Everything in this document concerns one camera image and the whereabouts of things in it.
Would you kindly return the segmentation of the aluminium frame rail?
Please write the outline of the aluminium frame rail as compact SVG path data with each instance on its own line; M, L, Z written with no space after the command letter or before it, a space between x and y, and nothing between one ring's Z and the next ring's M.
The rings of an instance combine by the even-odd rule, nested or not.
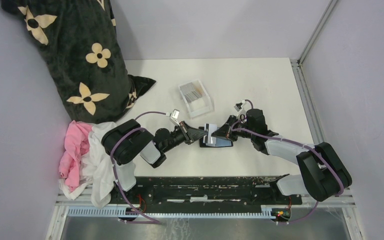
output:
M309 84L305 79L304 74L304 63L308 58L311 50L316 44L319 36L321 35L325 25L330 19L332 13L337 7L338 0L330 0L327 7L325 8L320 20L318 21L315 29L308 42L306 43L299 58L292 59L290 61L293 74L296 80L298 91L301 97L301 101L304 107L306 119L309 125L312 139L315 143L320 143L325 140L320 118L317 113L315 101L312 98ZM365 236L361 228L361 221L359 219L359 213L353 195L349 188L345 189L346 194L340 197L333 197L322 202L319 207L329 213L334 209L341 209L343 216L340 218L346 225L346 230L351 240L364 240Z

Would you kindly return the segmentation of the white cloth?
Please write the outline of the white cloth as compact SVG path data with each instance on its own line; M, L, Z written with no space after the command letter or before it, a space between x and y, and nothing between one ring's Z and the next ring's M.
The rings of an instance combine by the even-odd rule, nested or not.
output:
M90 124L92 130L88 135L89 152L81 157L80 162L80 185L70 192L64 184L64 180L59 176L59 188L67 199L75 200L88 186L91 186L90 201L96 208L101 209L110 203L111 191L114 189L116 180L112 161L101 144L101 140L117 124L115 122Z

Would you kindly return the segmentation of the black card holder wallet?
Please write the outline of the black card holder wallet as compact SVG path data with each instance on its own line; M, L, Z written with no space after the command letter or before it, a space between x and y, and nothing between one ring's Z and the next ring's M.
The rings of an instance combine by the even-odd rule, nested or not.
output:
M206 143L205 139L206 138L203 137L199 140L200 148L230 148L234 146L231 140L224 139L224 138L212 137L212 139L215 140L214 144Z

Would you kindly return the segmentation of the black floral plush blanket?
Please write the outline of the black floral plush blanket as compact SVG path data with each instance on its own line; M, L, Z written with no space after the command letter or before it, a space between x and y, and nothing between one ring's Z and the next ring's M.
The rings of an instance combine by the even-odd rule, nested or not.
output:
M3 0L32 38L73 121L121 119L155 84L128 73L109 0Z

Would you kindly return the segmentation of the white magnetic stripe card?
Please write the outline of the white magnetic stripe card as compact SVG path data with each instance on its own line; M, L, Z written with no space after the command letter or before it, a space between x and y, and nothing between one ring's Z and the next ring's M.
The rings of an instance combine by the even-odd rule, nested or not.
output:
M206 123L204 130L207 131L207 135L204 137L203 142L206 146L215 147L217 138L213 137L212 134L218 129L216 124Z

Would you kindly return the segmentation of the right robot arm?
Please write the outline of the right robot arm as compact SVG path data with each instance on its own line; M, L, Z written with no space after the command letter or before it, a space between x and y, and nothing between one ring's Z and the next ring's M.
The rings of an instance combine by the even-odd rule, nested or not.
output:
M269 129L261 109L243 115L231 115L212 137L232 142L249 139L255 150L287 160L299 168L299 174L280 177L269 189L269 199L282 204L291 195L309 195L318 202L340 196L353 183L352 176L327 142L306 144L287 139Z

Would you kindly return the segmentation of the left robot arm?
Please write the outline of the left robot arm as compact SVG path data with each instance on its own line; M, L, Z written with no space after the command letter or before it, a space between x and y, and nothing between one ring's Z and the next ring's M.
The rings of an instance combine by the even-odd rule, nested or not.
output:
M136 165L133 162L136 156L139 155L155 169L167 159L168 151L183 143L191 145L207 135L207 131L192 127L185 121L176 123L173 131L160 128L155 134L134 119L108 131L101 144L114 164L118 197L127 204L136 200Z

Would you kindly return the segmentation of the pink cloth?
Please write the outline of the pink cloth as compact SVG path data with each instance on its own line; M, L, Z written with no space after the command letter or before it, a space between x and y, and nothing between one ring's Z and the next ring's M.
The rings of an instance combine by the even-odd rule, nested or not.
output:
M92 125L73 120L67 128L64 139L64 153L60 159L58 173L70 192L80 185L82 156L89 152L89 133Z

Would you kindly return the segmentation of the clear plastic card box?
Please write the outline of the clear plastic card box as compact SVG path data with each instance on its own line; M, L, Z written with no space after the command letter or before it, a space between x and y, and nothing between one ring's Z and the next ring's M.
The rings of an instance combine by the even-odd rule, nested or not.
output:
M214 111L212 99L200 79L179 84L178 90L191 119Z

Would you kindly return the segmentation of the stack of grey cards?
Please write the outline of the stack of grey cards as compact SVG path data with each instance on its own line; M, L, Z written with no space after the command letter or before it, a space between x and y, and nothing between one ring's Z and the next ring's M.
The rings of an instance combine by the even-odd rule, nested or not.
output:
M187 103L192 103L203 97L203 95L191 82L180 86L180 91L185 97Z

